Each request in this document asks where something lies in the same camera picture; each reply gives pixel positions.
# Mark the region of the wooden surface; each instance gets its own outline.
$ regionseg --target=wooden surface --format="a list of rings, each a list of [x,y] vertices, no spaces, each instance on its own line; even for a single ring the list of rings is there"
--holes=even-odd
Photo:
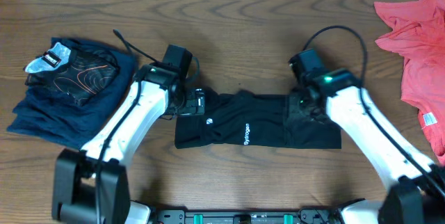
[[[389,32],[374,1],[409,0],[1,0],[0,223],[52,222],[54,162],[63,147],[5,131],[26,90],[22,68],[49,48],[51,36],[122,47],[111,31],[119,29],[157,58],[169,43],[187,47],[200,59],[200,83],[219,93],[285,94],[296,84],[286,62],[306,39],[325,26],[350,26],[369,48],[367,87],[376,104],[433,157],[416,109],[400,101],[402,58],[374,43]],[[328,67],[358,74],[362,56],[354,37],[330,31],[314,44]],[[176,150],[174,135],[175,121],[159,120],[150,129],[129,171],[133,199],[189,209],[293,209],[385,196],[376,172],[345,134],[342,150]]]

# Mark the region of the clothing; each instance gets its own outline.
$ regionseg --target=clothing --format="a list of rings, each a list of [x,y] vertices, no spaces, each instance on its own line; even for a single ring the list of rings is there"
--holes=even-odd
[[[30,85],[24,100],[13,109],[17,117],[7,130],[79,149],[100,131],[114,112],[134,73],[136,60],[98,42],[51,39],[52,46],[56,42],[87,52],[109,51],[119,67],[118,75],[83,106],[77,104],[73,96],[45,84]]]
[[[217,95],[205,90],[205,102],[204,115],[178,117],[176,148],[212,143],[341,148],[340,129],[333,122],[320,123],[301,113],[289,117],[288,95],[254,95],[244,90]]]
[[[419,109],[423,133],[445,165],[445,0],[374,6],[393,29],[375,42],[404,57],[401,99]]]

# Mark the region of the white logo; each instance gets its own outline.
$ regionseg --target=white logo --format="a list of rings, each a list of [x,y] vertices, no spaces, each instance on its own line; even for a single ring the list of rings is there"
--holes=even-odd
[[[245,124],[245,134],[244,134],[244,145],[249,145],[249,142],[250,142],[249,135],[250,135],[250,125],[249,125],[249,123],[246,123]]]

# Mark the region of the white tag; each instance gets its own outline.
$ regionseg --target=white tag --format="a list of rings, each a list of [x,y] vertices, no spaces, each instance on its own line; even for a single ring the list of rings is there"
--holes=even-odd
[[[423,115],[423,120],[425,120],[425,126],[433,125],[437,123],[436,117],[432,114],[432,112],[426,113]]]

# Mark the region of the navy blue cloth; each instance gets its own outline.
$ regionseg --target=navy blue cloth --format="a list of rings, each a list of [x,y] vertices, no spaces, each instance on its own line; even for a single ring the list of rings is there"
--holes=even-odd
[[[38,136],[47,141],[80,149],[90,141],[114,112],[125,94],[136,67],[136,60],[119,50],[89,40],[52,38],[51,45],[61,42],[67,47],[82,50],[107,49],[114,55],[120,68],[119,74],[105,89],[83,106],[72,97],[44,86],[29,86],[26,97],[14,109],[17,114],[7,131]]]

